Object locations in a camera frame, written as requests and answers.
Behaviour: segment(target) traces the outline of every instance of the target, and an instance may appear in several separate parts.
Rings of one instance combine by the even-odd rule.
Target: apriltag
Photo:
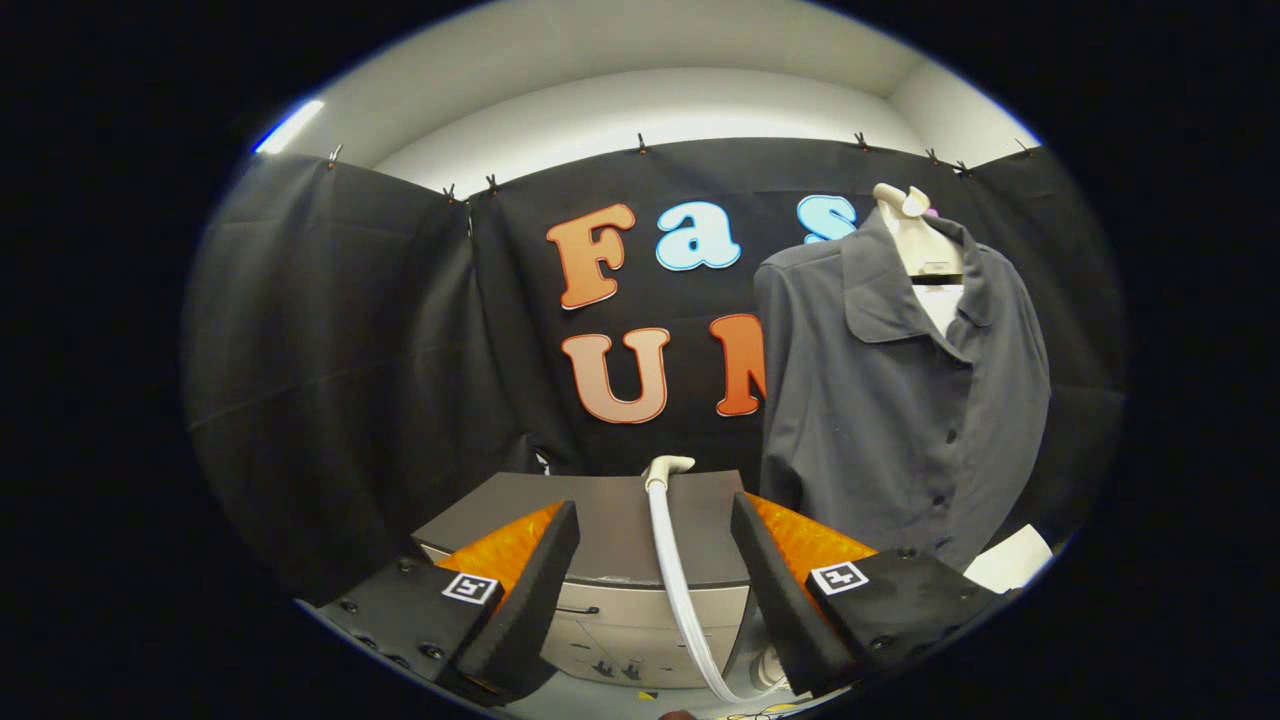
[[[815,568],[809,571],[824,594],[836,594],[865,585],[870,580],[852,562],[841,562],[829,568]]]
[[[493,591],[498,587],[498,580],[493,578],[481,578],[480,575],[467,575],[466,573],[460,573],[449,587],[444,588],[440,594],[445,597],[452,597],[453,600],[461,600],[462,602],[472,602],[475,605],[484,605],[493,594]]]

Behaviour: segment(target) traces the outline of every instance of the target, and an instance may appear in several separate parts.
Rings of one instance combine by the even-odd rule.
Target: white hose
[[[685,638],[685,647],[694,660],[698,670],[707,680],[707,685],[716,693],[716,697],[724,702],[744,703],[762,698],[773,693],[786,683],[786,676],[773,683],[768,689],[739,697],[728,689],[724,679],[721,678],[719,669],[716,667],[716,659],[712,657],[710,647],[707,646],[707,637],[703,635],[703,625],[698,621],[698,612],[694,611],[694,601],[689,594],[689,583],[685,580],[685,569],[680,562],[680,550],[676,547],[676,532],[671,525],[671,512],[667,507],[667,478],[671,470],[682,473],[694,466],[691,457],[675,457],[664,455],[654,459],[645,470],[645,491],[649,493],[649,514],[653,516],[653,539],[658,547],[658,566],[662,568],[662,584],[667,589],[667,600],[671,601],[671,611],[676,615],[676,625],[681,637]]]

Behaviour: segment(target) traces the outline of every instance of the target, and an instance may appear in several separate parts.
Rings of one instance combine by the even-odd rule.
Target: white ceiling
[[[326,156],[340,142],[344,163],[371,168],[503,100],[621,72],[754,69],[887,97],[923,61],[879,31],[797,0],[500,0],[325,87],[316,95],[324,109],[288,151]]]

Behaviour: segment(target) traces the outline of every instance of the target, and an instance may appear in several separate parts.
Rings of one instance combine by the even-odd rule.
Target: shirt collar
[[[964,295],[956,310],[973,324],[991,324],[991,288],[984,275],[984,258],[964,225],[933,215],[925,223],[960,243],[964,263]],[[879,208],[840,241],[845,286],[845,322],[863,342],[888,342],[929,334],[933,320],[915,297],[911,278],[897,254]]]

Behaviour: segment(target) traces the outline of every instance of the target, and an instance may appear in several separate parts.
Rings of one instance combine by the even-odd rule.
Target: black curtain
[[[847,202],[818,228],[838,240],[874,208],[876,183],[914,184],[1007,256],[1036,306],[1052,378],[1048,427],[992,543],[1032,523],[1057,544],[1083,520],[1114,455],[1126,347],[1102,228],[1062,165],[1044,149],[1033,154],[957,173],[842,142],[678,142],[568,163],[452,202],[372,170],[256,155],[214,214],[191,277],[188,427],[242,537],[289,592],[316,605],[493,473],[543,471],[538,456],[557,474],[612,475],[681,454],[699,470],[739,470],[754,492],[763,413],[717,413],[727,370],[712,322],[755,313],[759,264],[817,227],[806,227],[812,214],[801,218],[803,201]],[[659,218],[689,202],[724,213],[735,261],[673,270],[659,260],[671,229]],[[548,231],[614,205],[634,217],[618,231],[622,264],[598,265],[617,291],[566,310]],[[699,220],[699,229],[708,227]],[[643,388],[622,340],[649,327],[671,336],[662,413],[640,424],[593,416],[562,342],[608,337],[611,389],[631,400]]]
[[[184,307],[188,428],[244,541],[314,605],[502,469],[534,468],[495,379],[462,202],[253,156]]]

